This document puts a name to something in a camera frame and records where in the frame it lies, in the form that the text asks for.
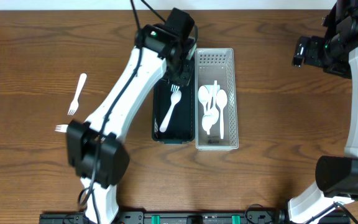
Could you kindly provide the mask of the white plastic spoon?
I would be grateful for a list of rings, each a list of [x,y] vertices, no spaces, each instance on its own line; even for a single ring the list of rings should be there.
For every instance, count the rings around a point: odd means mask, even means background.
[[[181,91],[180,90],[177,90],[175,92],[172,93],[171,97],[170,97],[170,107],[160,125],[160,132],[161,133],[164,133],[167,128],[168,128],[168,125],[169,125],[169,122],[170,122],[170,119],[172,117],[172,113],[173,113],[173,109],[175,107],[175,105],[181,100]]]

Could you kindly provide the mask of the white spoon bowl down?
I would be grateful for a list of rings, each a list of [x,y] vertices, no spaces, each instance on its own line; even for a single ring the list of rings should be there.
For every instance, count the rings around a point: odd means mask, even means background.
[[[210,135],[212,125],[217,122],[217,109],[213,104],[213,93],[209,94],[208,107],[202,118],[202,127],[207,135]]]

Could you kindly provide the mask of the white plastic utensil handle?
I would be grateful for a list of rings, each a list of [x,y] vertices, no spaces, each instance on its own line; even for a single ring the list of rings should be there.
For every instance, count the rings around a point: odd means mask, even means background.
[[[218,83],[215,80],[214,85],[213,85],[213,105],[211,106],[211,109],[210,109],[211,115],[213,116],[213,124],[216,124],[219,119],[219,111],[216,107],[217,93],[218,93]]]

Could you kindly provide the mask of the pale green plastic fork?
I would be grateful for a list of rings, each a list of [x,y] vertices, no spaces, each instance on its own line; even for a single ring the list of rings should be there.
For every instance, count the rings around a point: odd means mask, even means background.
[[[171,85],[171,92],[172,93],[177,92],[179,89],[180,89],[180,86],[174,85],[174,84]]]

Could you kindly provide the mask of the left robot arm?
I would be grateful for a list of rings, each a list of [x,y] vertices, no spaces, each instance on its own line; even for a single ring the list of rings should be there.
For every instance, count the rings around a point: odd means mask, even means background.
[[[161,24],[138,27],[129,61],[105,100],[84,122],[66,130],[68,163],[84,190],[79,203],[93,223],[112,223],[119,211],[116,186],[129,165],[124,141],[134,116],[158,81],[190,84],[197,28],[185,11],[173,8]]]

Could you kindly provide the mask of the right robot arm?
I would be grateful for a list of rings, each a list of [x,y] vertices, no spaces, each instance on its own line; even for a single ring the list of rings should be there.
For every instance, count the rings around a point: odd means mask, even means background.
[[[319,223],[358,202],[358,1],[336,1],[324,17],[322,37],[301,36],[292,65],[309,65],[351,81],[349,130],[342,156],[321,156],[314,182],[287,203],[290,223]]]

